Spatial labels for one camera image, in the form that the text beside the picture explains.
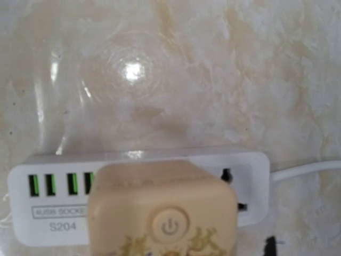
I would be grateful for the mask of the beige cube socket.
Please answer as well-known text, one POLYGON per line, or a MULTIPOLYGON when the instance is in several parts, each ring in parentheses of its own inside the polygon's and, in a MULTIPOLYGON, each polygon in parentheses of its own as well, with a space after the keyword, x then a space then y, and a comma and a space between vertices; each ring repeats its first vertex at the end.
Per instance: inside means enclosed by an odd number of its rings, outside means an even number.
POLYGON ((238 200, 184 160, 112 164, 88 196, 91 255, 236 255, 238 200))

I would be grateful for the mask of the white power strip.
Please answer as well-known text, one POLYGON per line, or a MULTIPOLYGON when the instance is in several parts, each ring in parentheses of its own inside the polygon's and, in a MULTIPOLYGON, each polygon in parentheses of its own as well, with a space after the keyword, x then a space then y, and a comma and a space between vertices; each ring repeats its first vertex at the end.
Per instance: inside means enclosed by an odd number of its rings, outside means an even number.
POLYGON ((270 161, 238 146, 37 155, 8 176, 17 240, 31 247, 88 244, 87 195, 95 173, 117 163, 187 160, 230 182, 239 203, 238 225, 262 221, 269 209, 270 161))

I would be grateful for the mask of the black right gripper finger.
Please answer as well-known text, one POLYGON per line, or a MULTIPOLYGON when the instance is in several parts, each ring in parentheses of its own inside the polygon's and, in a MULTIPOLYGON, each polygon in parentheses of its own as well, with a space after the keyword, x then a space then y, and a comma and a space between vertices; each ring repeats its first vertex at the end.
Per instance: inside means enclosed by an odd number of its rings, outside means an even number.
POLYGON ((265 240, 263 256, 278 256, 278 245, 284 245, 284 241, 278 241, 275 236, 270 236, 265 240))

